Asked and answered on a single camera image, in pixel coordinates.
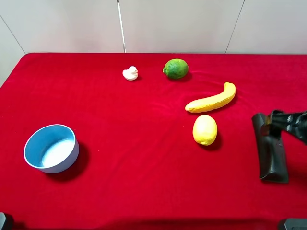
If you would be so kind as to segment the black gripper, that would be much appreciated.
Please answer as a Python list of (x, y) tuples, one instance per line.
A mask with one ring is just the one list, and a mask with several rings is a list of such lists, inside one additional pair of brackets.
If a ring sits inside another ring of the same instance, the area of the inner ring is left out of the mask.
[(265, 116), (264, 124), (261, 126), (263, 136), (281, 138), (281, 132), (285, 131), (291, 136), (307, 143), (307, 113), (286, 114), (283, 111), (274, 110)]

